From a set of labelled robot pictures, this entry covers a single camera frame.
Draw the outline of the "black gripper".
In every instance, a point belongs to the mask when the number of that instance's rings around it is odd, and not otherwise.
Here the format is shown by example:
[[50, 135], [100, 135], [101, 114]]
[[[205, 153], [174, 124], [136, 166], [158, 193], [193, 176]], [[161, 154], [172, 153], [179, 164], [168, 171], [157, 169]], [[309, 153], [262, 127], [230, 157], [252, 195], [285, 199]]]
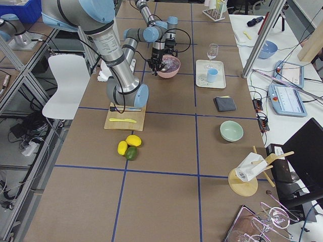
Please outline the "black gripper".
[[151, 74], [157, 76], [157, 71], [161, 71], [164, 68], [164, 62], [161, 58], [151, 57], [147, 59], [148, 65], [150, 67]]
[[166, 39], [164, 47], [164, 55], [172, 55], [178, 57], [178, 51], [175, 49], [176, 40], [175, 37]]

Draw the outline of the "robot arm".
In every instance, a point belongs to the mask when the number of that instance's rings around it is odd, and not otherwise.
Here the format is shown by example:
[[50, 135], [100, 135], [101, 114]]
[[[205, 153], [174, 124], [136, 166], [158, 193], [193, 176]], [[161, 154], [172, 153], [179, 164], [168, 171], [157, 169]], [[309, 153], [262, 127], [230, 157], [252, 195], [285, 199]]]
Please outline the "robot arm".
[[125, 44], [120, 45], [113, 30], [115, 5], [113, 1], [42, 1], [43, 22], [52, 28], [76, 32], [79, 28], [91, 37], [102, 60], [112, 75], [107, 81], [111, 102], [142, 108], [146, 105], [148, 86], [140, 83], [130, 69], [138, 42], [155, 42], [165, 38], [167, 24], [153, 21], [146, 1], [135, 1], [146, 28], [125, 31]]
[[151, 13], [147, 1], [135, 1], [135, 8], [140, 12], [147, 27], [139, 29], [138, 39], [152, 43], [151, 60], [160, 60], [165, 54], [177, 55], [176, 28], [178, 18], [170, 16], [166, 21]]

